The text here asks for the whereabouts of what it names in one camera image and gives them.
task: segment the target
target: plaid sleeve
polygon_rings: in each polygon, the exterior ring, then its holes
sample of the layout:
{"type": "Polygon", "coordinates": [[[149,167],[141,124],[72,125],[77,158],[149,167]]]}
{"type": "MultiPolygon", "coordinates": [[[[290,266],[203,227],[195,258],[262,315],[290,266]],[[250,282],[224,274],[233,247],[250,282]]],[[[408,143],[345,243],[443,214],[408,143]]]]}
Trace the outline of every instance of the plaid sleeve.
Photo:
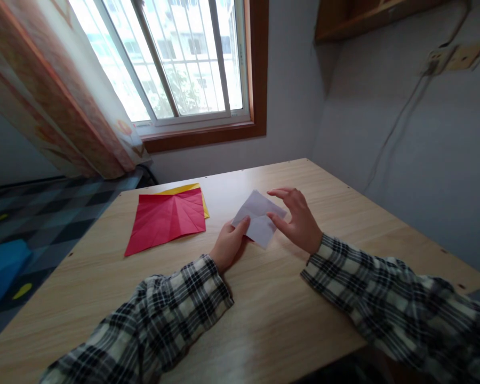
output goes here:
{"type": "Polygon", "coordinates": [[[393,360],[439,382],[480,382],[480,303],[449,282],[326,235],[301,276],[393,360]]]}
{"type": "Polygon", "coordinates": [[[170,277],[141,282],[86,343],[48,367],[41,383],[151,382],[232,305],[215,263],[202,255],[170,277]]]}

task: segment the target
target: electrical outlet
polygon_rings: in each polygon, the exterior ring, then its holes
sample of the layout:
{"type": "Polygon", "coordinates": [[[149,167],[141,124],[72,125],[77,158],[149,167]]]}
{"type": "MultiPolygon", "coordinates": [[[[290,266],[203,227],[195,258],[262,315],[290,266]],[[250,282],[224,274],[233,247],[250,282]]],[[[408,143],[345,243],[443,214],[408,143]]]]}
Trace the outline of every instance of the electrical outlet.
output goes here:
{"type": "Polygon", "coordinates": [[[475,69],[480,62],[480,42],[457,46],[445,70],[475,69]]]}
{"type": "Polygon", "coordinates": [[[422,66],[420,75],[439,75],[453,53],[452,47],[437,48],[428,54],[427,60],[422,66]]]}

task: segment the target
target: glass pane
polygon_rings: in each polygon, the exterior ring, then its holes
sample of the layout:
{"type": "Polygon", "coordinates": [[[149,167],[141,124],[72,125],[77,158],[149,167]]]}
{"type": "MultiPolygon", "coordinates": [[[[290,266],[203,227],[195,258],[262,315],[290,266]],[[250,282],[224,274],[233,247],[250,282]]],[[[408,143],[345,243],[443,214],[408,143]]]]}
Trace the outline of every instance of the glass pane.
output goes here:
{"type": "Polygon", "coordinates": [[[149,120],[149,115],[133,85],[93,0],[70,0],[103,70],[131,121],[149,120]]]}
{"type": "Polygon", "coordinates": [[[238,37],[234,0],[215,0],[219,17],[222,55],[228,83],[231,110],[242,108],[242,86],[240,84],[240,61],[238,59],[238,37]]]}
{"type": "Polygon", "coordinates": [[[156,117],[173,117],[174,114],[158,72],[151,70],[154,68],[153,58],[132,3],[130,0],[105,0],[104,3],[156,117]]]}
{"type": "Polygon", "coordinates": [[[144,12],[180,114],[226,110],[208,1],[145,0],[144,12]]]}

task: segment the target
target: white wall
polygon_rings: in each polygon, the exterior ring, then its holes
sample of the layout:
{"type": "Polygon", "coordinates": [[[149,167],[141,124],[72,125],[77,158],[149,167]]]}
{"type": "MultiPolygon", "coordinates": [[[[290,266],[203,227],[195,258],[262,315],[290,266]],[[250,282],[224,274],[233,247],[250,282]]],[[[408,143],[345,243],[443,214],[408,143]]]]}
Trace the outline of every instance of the white wall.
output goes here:
{"type": "MultiPolygon", "coordinates": [[[[462,9],[448,3],[344,43],[313,151],[318,165],[363,192],[425,57],[449,38],[462,9]]],[[[456,41],[479,39],[475,1],[456,41]]],[[[480,64],[433,78],[366,195],[480,270],[480,64]]]]}
{"type": "Polygon", "coordinates": [[[318,0],[272,0],[269,12],[267,136],[154,154],[160,182],[309,157],[324,91],[313,48],[318,0]]]}
{"type": "Polygon", "coordinates": [[[0,186],[61,173],[0,114],[0,186]]]}

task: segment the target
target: wooden shelf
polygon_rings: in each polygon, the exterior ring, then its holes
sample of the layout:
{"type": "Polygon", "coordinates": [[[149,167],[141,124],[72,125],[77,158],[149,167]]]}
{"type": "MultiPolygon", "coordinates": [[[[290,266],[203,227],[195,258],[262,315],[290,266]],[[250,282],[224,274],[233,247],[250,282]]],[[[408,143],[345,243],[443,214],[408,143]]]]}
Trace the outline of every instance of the wooden shelf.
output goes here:
{"type": "Polygon", "coordinates": [[[449,0],[322,0],[315,42],[339,41],[381,28],[449,0]]]}

